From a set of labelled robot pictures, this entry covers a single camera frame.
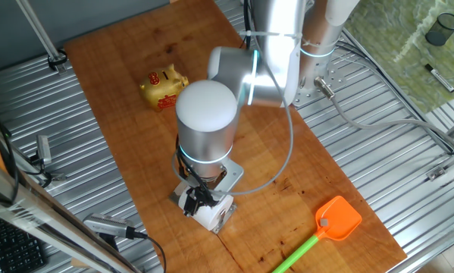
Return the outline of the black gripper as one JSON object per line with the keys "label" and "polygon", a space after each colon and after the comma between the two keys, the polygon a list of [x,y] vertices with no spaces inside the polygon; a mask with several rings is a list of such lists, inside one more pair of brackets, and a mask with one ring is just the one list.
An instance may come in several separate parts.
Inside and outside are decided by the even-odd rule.
{"label": "black gripper", "polygon": [[196,179],[195,177],[188,178],[189,183],[193,186],[185,192],[185,203],[183,206],[183,213],[185,216],[194,216],[198,210],[199,201],[205,206],[216,206],[218,201],[214,199],[212,193],[208,189],[207,183],[202,179]]}

